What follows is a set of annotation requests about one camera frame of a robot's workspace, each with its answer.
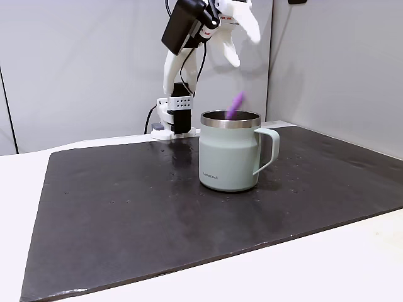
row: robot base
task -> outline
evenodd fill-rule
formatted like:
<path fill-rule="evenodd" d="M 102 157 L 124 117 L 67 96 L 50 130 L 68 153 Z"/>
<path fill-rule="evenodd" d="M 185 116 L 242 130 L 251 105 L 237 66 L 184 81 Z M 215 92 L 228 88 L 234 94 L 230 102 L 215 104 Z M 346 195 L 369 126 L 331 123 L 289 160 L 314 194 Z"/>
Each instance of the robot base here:
<path fill-rule="evenodd" d="M 185 138 L 185 137 L 195 137 L 196 128 L 191 127 L 190 131 L 185 134 L 175 134 L 175 132 L 169 129 L 155 130 L 151 131 L 151 138 L 155 140 L 174 140 L 175 138 Z"/>

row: white table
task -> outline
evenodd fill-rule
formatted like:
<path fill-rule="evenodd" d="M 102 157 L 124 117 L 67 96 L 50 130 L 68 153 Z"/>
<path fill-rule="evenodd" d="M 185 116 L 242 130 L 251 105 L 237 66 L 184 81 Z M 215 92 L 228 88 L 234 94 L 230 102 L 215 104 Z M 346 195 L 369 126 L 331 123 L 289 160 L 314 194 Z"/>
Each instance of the white table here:
<path fill-rule="evenodd" d="M 0 157 L 1 301 L 20 298 L 49 155 L 149 140 L 90 140 Z M 67 301 L 403 301 L 402 275 L 403 210 Z"/>

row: white wall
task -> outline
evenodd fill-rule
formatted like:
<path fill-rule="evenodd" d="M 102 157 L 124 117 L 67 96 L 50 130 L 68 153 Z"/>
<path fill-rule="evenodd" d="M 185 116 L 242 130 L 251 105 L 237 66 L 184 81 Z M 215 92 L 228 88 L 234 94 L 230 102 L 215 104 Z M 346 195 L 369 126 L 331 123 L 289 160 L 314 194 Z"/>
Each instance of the white wall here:
<path fill-rule="evenodd" d="M 236 31 L 239 70 L 208 48 L 195 126 L 200 113 L 226 108 L 241 89 L 249 95 L 245 108 L 265 114 L 271 1 L 253 4 L 263 41 L 255 47 Z M 0 58 L 20 151 L 144 131 L 164 96 L 163 0 L 0 0 L 0 12 Z M 150 122 L 158 121 L 154 113 Z"/>
<path fill-rule="evenodd" d="M 268 120 L 403 158 L 403 1 L 275 0 Z"/>
<path fill-rule="evenodd" d="M 4 97 L 3 82 L 0 78 L 0 156 L 15 154 L 13 134 Z"/>

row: stainless steel rim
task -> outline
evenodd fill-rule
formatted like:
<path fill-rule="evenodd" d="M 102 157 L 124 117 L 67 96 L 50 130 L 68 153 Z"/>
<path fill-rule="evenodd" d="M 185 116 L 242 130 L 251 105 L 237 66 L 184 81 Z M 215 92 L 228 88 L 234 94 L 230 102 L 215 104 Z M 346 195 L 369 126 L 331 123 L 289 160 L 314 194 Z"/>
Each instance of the stainless steel rim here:
<path fill-rule="evenodd" d="M 201 124 L 222 129 L 245 129 L 260 126 L 261 117 L 255 112 L 236 111 L 232 120 L 225 119 L 226 110 L 207 111 L 201 115 Z"/>

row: black cable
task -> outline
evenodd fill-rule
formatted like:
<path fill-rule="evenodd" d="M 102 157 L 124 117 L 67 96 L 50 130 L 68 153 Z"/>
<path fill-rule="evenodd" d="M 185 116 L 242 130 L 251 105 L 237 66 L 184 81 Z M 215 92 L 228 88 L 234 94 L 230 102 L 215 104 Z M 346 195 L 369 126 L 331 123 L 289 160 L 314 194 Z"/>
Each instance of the black cable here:
<path fill-rule="evenodd" d="M 195 48 L 193 48 L 193 49 L 189 52 L 188 56 L 187 56 L 186 59 L 183 61 L 183 64 L 182 64 L 182 67 L 181 67 L 181 71 L 179 72 L 179 74 L 181 75 L 182 84 L 184 85 L 184 87 L 186 88 L 186 90 L 187 90 L 190 94 L 193 94 L 193 92 L 191 92 L 190 89 L 188 88 L 188 86 L 186 86 L 186 84 L 184 83 L 184 80 L 183 80 L 183 77 L 182 77 L 182 70 L 183 70 L 184 64 L 186 63 L 186 61 L 189 59 L 190 55 L 191 55 L 194 51 L 195 51 Z"/>
<path fill-rule="evenodd" d="M 11 112 L 10 112 L 10 107 L 9 107 L 9 105 L 8 105 L 7 94 L 6 94 L 6 88 L 5 88 L 5 86 L 4 86 L 4 80 L 3 80 L 3 73 L 1 72 L 1 66 L 0 66 L 0 80 L 1 80 L 1 82 L 2 82 L 2 84 L 3 84 L 4 98 L 6 99 L 6 106 L 7 106 L 7 111 L 8 111 L 8 118 L 9 118 L 9 120 L 10 120 L 11 133 L 13 134 L 15 152 L 16 152 L 17 154 L 20 154 L 20 151 L 18 150 L 17 139 L 16 139 L 16 137 L 15 137 L 13 120 L 11 119 Z"/>
<path fill-rule="evenodd" d="M 147 134 L 147 128 L 149 127 L 149 121 L 150 121 L 150 116 L 152 111 L 157 107 L 157 105 L 155 105 L 153 108 L 151 108 L 149 115 L 147 117 L 147 121 L 145 121 L 145 127 L 144 127 L 144 134 Z"/>
<path fill-rule="evenodd" d="M 166 7 L 166 11 L 168 12 L 168 15 L 169 15 L 169 16 L 172 16 L 171 10 L 169 9 L 168 0 L 165 0 L 165 7 Z"/>
<path fill-rule="evenodd" d="M 206 45 L 206 43 L 204 43 L 203 61 L 202 61 L 202 63 L 201 63 L 200 70 L 199 70 L 199 73 L 198 73 L 198 75 L 197 75 L 197 81 L 199 81 L 200 74 L 202 74 L 202 70 L 203 70 L 203 67 L 204 67 L 204 63 L 206 62 L 206 56 L 207 56 L 207 45 Z"/>

